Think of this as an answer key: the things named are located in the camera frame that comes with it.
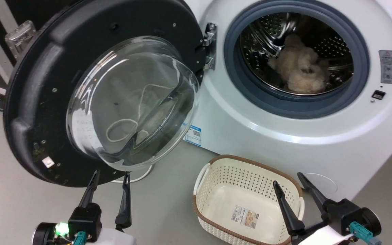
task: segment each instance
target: white plastic basket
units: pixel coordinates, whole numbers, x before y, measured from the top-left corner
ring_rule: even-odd
[[[221,155],[199,173],[193,207],[210,234],[233,245],[287,245],[291,241],[273,189],[276,180],[302,220],[305,202],[287,174],[245,158]]]

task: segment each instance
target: label sticker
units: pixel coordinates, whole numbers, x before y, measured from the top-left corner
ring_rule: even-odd
[[[45,157],[42,160],[42,163],[45,164],[45,166],[47,168],[50,168],[50,167],[54,166],[54,164],[55,164],[54,161],[50,157]]]
[[[392,50],[379,50],[381,83],[392,84]]]
[[[255,229],[259,217],[260,215],[256,212],[243,208],[242,206],[235,205],[231,220],[236,223],[240,223],[241,225]]]
[[[193,143],[196,146],[202,146],[202,130],[198,127],[191,125],[189,130],[185,134],[184,140]]]

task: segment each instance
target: door hinge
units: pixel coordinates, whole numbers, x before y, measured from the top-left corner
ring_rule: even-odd
[[[204,70],[215,69],[216,64],[216,41],[217,41],[217,25],[214,23],[208,23],[205,29],[205,35],[203,38],[203,46],[207,51],[207,57],[205,59]]]
[[[36,28],[31,20],[22,23],[18,28],[5,36],[5,42],[15,59],[19,59],[22,51],[36,34]]]

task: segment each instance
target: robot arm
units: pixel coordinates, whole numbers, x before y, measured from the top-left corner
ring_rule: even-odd
[[[135,245],[134,237],[123,229],[131,226],[131,193],[129,173],[123,181],[123,195],[115,229],[102,229],[101,208],[92,203],[93,193],[98,186],[99,171],[95,171],[87,189],[67,223],[60,225],[41,223],[33,235],[33,245]],[[326,198],[302,173],[297,174],[305,189],[312,195],[322,213],[322,222],[305,227],[288,202],[280,185],[274,181],[273,187],[287,227],[292,236],[292,245],[348,245],[362,239],[369,245],[381,245],[375,237],[381,232],[377,216],[368,208],[360,208],[343,199],[335,202]]]
[[[358,239],[368,245],[381,245],[375,237],[381,233],[381,225],[370,209],[360,208],[347,199],[340,202],[328,199],[304,174],[298,173],[297,176],[322,213],[322,222],[305,228],[285,200],[282,188],[274,181],[273,188],[288,234],[292,236],[292,245],[347,245]]]

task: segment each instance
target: gray floor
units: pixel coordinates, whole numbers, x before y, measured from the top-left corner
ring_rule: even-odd
[[[206,233],[192,208],[191,192],[196,176],[214,153],[180,143],[157,163],[143,181],[132,185],[133,226],[127,230],[139,245],[226,244]],[[78,204],[83,189],[45,183],[28,174],[13,157],[3,133],[0,113],[0,244],[30,244],[40,222],[64,222]],[[114,227],[121,186],[100,186],[94,201],[102,208],[105,228]],[[356,203],[375,211],[381,219],[384,244],[392,245],[392,158],[356,198]],[[306,196],[305,223],[319,220]]]

